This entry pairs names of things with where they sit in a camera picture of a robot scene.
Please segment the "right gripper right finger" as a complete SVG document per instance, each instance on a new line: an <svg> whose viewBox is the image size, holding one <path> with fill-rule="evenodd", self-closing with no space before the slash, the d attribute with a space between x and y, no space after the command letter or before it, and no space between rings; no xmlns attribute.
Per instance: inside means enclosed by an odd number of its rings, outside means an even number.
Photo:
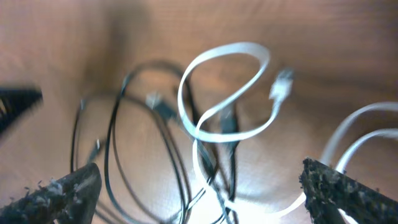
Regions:
<svg viewBox="0 0 398 224"><path fill-rule="evenodd" d="M397 224L397 202L321 162L306 158L299 177L313 223L343 223L344 211L357 223Z"/></svg>

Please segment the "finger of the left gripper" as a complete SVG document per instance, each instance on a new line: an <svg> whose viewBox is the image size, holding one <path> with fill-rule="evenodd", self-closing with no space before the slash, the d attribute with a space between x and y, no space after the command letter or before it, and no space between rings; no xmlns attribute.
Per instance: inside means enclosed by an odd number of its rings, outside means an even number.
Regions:
<svg viewBox="0 0 398 224"><path fill-rule="evenodd" d="M1 134L26 111L43 99L42 91L33 86L1 87Z"/></svg>

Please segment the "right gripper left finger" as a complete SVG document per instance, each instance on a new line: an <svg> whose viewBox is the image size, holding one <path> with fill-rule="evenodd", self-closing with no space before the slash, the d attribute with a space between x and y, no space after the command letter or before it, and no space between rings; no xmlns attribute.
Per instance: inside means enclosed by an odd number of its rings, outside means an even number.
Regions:
<svg viewBox="0 0 398 224"><path fill-rule="evenodd" d="M1 223L91 223L102 186L95 163L1 208Z"/></svg>

